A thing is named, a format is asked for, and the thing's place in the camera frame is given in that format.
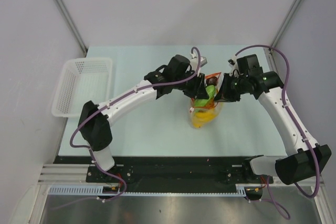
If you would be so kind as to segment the clear zip top bag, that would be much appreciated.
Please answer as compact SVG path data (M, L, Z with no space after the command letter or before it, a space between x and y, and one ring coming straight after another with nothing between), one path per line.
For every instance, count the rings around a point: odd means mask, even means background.
M216 95L217 95L217 93L220 89L220 84L222 83L222 73L221 72L212 73L212 74L209 74L209 75L205 76L205 78L207 79L207 78L210 78L210 77L213 77L213 76L216 76L218 78L218 82L217 82L217 86L216 86L216 89L217 89L216 90ZM213 102L208 104L208 106L206 106L206 107L194 107L194 101L195 100L196 99L191 99L191 107L190 107L190 110L189 110L190 120L191 120L191 117L192 117L193 113L198 112L198 111L213 111L217 114L217 117L218 117L218 115L220 114L220 112L222 110L222 107L223 107L223 103L216 103L216 102L214 102L214 99L213 99Z

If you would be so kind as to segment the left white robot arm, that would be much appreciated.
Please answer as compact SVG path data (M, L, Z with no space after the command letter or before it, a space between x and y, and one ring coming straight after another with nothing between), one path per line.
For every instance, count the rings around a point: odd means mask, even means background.
M98 164L98 176L105 182L115 178L115 161L109 145L112 142L111 127L115 122L137 107L159 99L173 90L181 90L189 98L207 99L205 76L200 72L207 59L191 54L188 59L175 55L168 64L146 74L132 89L99 104L84 104L78 128L88 144L93 161Z

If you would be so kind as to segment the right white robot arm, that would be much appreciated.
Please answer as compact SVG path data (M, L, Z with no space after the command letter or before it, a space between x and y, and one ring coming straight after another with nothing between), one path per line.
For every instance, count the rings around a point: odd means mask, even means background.
M261 175L270 175L291 185L320 175L331 157L331 149L318 143L291 108L278 74L264 72L257 55L233 56L228 62L232 69L224 74L214 101L238 102L243 94L253 95L272 119L287 154L284 158L263 155L251 158L242 169L243 179L254 183Z

